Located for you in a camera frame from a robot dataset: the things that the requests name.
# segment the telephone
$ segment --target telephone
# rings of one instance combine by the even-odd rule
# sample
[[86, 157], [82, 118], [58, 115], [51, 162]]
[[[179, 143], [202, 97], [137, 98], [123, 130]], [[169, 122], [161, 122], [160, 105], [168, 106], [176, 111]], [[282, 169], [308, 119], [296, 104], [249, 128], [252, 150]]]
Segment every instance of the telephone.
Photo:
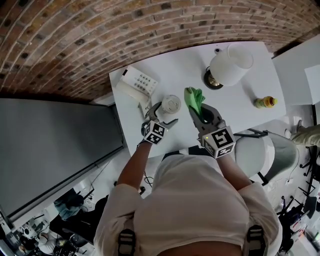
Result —
[[148, 105], [158, 82], [133, 66], [123, 72], [116, 89], [136, 99], [141, 105]]

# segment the white lampshade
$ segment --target white lampshade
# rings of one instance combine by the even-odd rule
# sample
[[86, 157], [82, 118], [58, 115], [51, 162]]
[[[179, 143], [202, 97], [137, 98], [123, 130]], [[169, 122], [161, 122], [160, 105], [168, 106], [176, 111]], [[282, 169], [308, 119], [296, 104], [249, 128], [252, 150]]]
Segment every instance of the white lampshade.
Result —
[[251, 52], [241, 43], [229, 44], [218, 53], [210, 63], [212, 77], [224, 86], [233, 86], [253, 66], [254, 58]]

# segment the chair seat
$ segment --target chair seat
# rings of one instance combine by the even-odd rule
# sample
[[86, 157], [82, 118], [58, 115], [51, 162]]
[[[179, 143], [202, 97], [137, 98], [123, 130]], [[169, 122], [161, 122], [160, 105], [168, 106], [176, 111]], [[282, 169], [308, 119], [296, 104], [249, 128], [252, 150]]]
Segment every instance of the chair seat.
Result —
[[260, 172], [266, 161], [266, 147], [262, 138], [242, 137], [234, 148], [235, 162], [250, 178]]

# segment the sleeve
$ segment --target sleeve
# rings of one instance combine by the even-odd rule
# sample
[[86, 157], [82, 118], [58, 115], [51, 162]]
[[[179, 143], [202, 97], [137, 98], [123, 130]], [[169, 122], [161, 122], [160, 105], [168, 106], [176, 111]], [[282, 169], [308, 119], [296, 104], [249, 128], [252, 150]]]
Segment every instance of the sleeve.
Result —
[[238, 192], [249, 210], [250, 220], [263, 228], [268, 243], [267, 255], [276, 255], [282, 242], [282, 226], [262, 185], [255, 182]]
[[94, 246], [99, 255], [115, 255], [119, 233], [142, 201], [139, 192], [132, 186], [120, 184], [113, 188], [94, 236]]

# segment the orange juice bottle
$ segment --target orange juice bottle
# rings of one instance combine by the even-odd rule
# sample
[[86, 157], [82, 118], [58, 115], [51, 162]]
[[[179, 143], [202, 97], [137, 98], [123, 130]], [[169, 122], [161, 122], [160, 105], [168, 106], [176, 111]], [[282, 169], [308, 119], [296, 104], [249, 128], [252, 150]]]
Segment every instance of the orange juice bottle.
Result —
[[267, 96], [264, 98], [257, 98], [254, 101], [254, 105], [258, 108], [273, 108], [278, 103], [278, 100], [276, 98], [273, 98], [271, 96]]

